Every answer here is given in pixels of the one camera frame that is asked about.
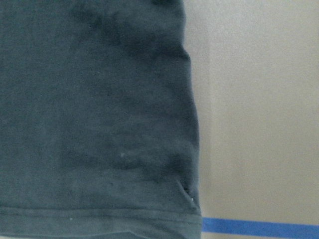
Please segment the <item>black graphic t-shirt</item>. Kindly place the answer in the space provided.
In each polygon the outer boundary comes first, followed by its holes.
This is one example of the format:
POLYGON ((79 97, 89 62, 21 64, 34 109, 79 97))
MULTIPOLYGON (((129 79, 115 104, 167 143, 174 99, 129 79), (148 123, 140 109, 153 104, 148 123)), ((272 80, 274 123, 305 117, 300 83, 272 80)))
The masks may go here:
POLYGON ((0 3, 0 234, 198 239, 181 0, 0 3))

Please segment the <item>crossing blue tape strip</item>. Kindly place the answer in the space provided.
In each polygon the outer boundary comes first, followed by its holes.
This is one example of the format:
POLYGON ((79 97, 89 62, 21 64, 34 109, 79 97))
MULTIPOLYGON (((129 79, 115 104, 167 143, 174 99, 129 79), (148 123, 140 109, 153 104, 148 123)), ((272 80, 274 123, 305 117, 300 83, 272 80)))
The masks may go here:
POLYGON ((202 231, 257 237, 317 239, 318 225, 275 223, 219 218, 202 218, 202 231))

